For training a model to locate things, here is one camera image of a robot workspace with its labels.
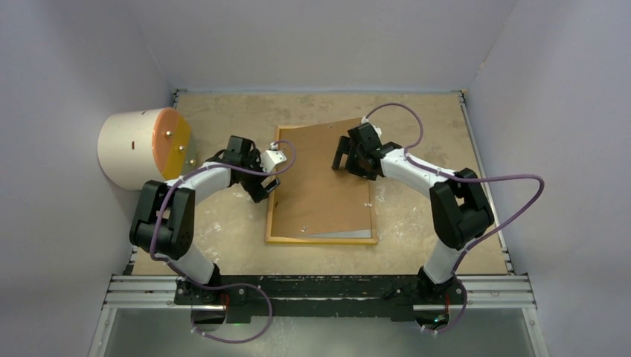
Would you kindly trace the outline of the building photo print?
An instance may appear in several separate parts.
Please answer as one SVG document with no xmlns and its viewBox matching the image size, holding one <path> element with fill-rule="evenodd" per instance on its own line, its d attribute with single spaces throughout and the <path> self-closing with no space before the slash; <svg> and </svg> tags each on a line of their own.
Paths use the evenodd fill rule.
<svg viewBox="0 0 631 357">
<path fill-rule="evenodd" d="M 363 229 L 355 231 L 336 231 L 319 234 L 308 234 L 309 238 L 332 238 L 332 239 L 371 239 L 372 230 Z"/>
</svg>

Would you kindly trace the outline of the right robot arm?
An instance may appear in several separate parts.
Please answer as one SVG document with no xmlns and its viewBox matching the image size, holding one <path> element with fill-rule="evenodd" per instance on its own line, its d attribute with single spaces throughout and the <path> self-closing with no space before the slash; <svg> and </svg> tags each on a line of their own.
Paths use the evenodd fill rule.
<svg viewBox="0 0 631 357">
<path fill-rule="evenodd" d="M 481 237 L 494 222 L 493 211 L 475 171 L 448 170 L 411 155 L 399 144 L 382 143 L 370 123 L 341 136 L 332 168 L 374 181 L 377 177 L 401 182 L 430 201 L 438 237 L 430 258 L 419 271 L 417 291 L 434 303 L 446 294 L 467 245 Z"/>
</svg>

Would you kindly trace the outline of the aluminium rail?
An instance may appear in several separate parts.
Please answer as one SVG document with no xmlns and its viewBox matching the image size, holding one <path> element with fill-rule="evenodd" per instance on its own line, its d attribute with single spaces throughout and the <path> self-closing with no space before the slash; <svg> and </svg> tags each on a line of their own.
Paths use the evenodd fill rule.
<svg viewBox="0 0 631 357">
<path fill-rule="evenodd" d="M 171 276 L 115 276 L 104 304 L 110 308 L 243 306 L 268 296 L 280 301 L 371 301 L 416 310 L 462 306 L 523 309 L 536 306 L 525 276 L 465 275 L 457 286 L 425 295 L 413 275 L 226 275 L 223 291 L 208 291 Z"/>
</svg>

